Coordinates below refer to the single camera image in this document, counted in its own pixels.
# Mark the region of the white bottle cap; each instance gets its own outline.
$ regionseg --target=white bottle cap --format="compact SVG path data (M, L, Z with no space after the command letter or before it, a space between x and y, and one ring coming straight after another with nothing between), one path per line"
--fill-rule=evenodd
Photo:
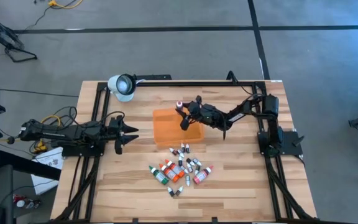
M23 200L16 202L16 206L19 208L22 208L24 205L25 205L25 201L23 201Z

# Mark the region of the white lamp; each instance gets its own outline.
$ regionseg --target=white lamp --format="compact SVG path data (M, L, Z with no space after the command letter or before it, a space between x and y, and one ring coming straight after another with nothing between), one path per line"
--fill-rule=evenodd
M107 86L119 101L128 102L135 95L136 80L128 74L115 75L109 79Z

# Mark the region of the white paper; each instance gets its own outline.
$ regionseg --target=white paper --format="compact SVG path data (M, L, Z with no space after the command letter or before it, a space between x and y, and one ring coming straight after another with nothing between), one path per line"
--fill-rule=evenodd
M48 151L48 152L45 152L45 153L42 153L42 154L36 156L35 158L37 160L33 159L33 161L41 162L45 165L48 165L48 166L51 166L51 167L61 170L63 168L63 161L64 161L62 158L62 151L63 151L62 147L57 147L56 149L52 149L51 151ZM52 179L48 179L45 177L38 177L33 174L31 174L31 178L32 178L32 183L34 184L34 186L36 186L37 184L40 184L40 185L34 187L35 193L37 195L43 194L46 191L56 187L59 184L59 181L57 181L57 180L51 181Z

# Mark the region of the tripod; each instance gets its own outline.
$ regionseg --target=tripod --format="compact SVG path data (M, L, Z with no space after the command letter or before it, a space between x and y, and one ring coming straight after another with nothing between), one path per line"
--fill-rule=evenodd
M5 46L5 54L8 55L15 63L25 62L28 60L38 59L36 54L24 50L24 44L19 40L18 36L10 28L0 23L0 43ZM32 57L16 60L11 52L22 52L32 55Z

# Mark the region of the bottle label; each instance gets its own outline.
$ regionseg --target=bottle label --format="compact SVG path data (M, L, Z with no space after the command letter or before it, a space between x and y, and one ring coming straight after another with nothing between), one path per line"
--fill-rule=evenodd
M172 168L173 168L172 171L174 171L176 174L180 174L181 169L178 166L174 166Z
M172 171L169 170L168 172L165 173L167 175L167 177L169 177L171 180L173 180L176 177L176 174Z
M201 171L193 178L193 180L194 182L196 182L196 184L199 184L201 181L205 179L206 176L207 176L206 172Z
M158 173L155 178L159 181L162 182L165 179L165 176L162 173Z

